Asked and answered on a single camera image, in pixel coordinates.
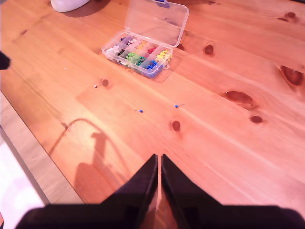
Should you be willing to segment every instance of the wooden table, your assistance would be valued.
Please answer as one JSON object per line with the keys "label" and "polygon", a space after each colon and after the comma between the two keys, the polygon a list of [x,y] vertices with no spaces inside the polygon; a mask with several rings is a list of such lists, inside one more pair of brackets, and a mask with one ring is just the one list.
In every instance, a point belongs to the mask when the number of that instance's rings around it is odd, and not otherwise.
{"label": "wooden table", "polygon": [[[12,59],[1,91],[84,202],[103,201],[156,153],[223,204],[305,215],[305,5],[215,1],[174,0],[190,16],[155,80],[101,53],[124,29],[128,1],[68,13],[49,0],[1,4],[1,50]],[[296,72],[285,77],[281,65]],[[101,79],[109,86],[94,88]]]}

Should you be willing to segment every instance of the plastic organizer box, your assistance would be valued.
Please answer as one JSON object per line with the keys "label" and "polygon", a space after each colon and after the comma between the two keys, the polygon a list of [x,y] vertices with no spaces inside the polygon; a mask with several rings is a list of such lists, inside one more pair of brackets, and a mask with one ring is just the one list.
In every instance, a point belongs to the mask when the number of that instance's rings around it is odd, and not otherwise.
{"label": "plastic organizer box", "polygon": [[125,31],[105,44],[102,53],[152,79],[169,68],[188,15],[186,6],[166,0],[131,0]]}

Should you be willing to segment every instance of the blue pin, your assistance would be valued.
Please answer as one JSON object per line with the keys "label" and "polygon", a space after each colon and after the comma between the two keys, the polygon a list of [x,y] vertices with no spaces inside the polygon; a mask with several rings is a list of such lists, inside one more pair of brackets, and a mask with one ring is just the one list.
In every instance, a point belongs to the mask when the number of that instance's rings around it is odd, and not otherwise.
{"label": "blue pin", "polygon": [[179,106],[183,106],[183,105],[185,104],[181,104],[181,105],[176,104],[175,107],[178,108]]}

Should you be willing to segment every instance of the black object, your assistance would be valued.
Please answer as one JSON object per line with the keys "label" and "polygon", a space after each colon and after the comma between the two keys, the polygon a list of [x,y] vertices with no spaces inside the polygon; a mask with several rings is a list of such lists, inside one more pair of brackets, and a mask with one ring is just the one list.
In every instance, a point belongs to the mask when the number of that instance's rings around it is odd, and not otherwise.
{"label": "black object", "polygon": [[8,69],[10,66],[10,59],[0,51],[0,70]]}
{"label": "black object", "polygon": [[[153,155],[100,205],[48,205],[29,211],[17,229],[138,229],[156,192]],[[223,206],[194,184],[166,155],[162,187],[179,229],[305,229],[303,218],[277,206]]]}
{"label": "black object", "polygon": [[166,155],[162,187],[180,229],[304,229],[296,211],[277,206],[223,206],[195,185]]}
{"label": "black object", "polygon": [[292,1],[298,1],[300,3],[305,3],[305,0],[292,0]]}
{"label": "black object", "polygon": [[120,189],[96,205],[47,205],[29,211],[16,229],[137,229],[158,186],[153,155]]}

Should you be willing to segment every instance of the clear plastic box lid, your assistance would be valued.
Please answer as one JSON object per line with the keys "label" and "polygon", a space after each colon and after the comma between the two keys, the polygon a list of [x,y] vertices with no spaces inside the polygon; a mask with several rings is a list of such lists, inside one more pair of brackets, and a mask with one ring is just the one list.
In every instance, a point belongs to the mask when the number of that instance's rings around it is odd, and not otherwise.
{"label": "clear plastic box lid", "polygon": [[189,9],[166,0],[131,0],[125,30],[170,46],[179,45]]}

